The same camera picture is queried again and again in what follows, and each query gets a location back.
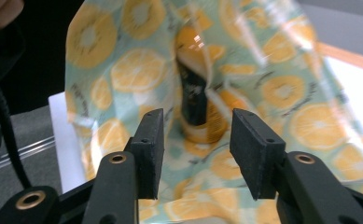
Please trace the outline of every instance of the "black cord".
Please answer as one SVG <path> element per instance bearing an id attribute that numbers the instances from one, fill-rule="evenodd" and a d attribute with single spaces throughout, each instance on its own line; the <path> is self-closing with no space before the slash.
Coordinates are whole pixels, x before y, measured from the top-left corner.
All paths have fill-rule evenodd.
<path id="1" fill-rule="evenodd" d="M 4 142 L 7 147 L 7 152 L 12 162 L 12 166 L 18 176 L 21 184 L 25 189 L 30 188 L 32 185 L 24 171 L 21 164 L 21 158 L 19 157 L 18 147 L 16 145 L 15 134 L 13 133 L 12 122 L 10 120 L 9 108 L 7 106 L 7 100 L 0 89 L 0 125 L 1 132 L 4 136 Z"/>

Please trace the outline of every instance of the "plastic bag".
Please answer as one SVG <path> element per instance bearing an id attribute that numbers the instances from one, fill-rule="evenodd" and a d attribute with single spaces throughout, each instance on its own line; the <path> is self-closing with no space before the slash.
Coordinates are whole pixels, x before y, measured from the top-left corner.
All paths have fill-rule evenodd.
<path id="1" fill-rule="evenodd" d="M 187 23 L 206 46 L 205 93 L 228 122 L 212 144 L 181 132 L 175 37 Z M 315 154 L 363 192 L 363 131 L 315 42 L 290 0 L 85 1 L 68 31 L 65 96 L 87 179 L 105 154 L 124 149 L 147 111 L 163 108 L 160 195 L 140 201 L 141 222 L 278 223 L 275 202 L 252 200 L 230 154 L 231 109 L 238 107 L 260 115 L 287 151 Z"/>

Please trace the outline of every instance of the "bottle label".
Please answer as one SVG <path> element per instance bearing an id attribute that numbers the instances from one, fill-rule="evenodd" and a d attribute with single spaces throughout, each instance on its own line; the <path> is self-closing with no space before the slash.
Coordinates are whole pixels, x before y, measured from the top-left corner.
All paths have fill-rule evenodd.
<path id="1" fill-rule="evenodd" d="M 181 63 L 178 63 L 178 69 L 183 89 L 182 116 L 190 125 L 204 125 L 207 115 L 207 97 L 204 93 L 206 80 Z"/>

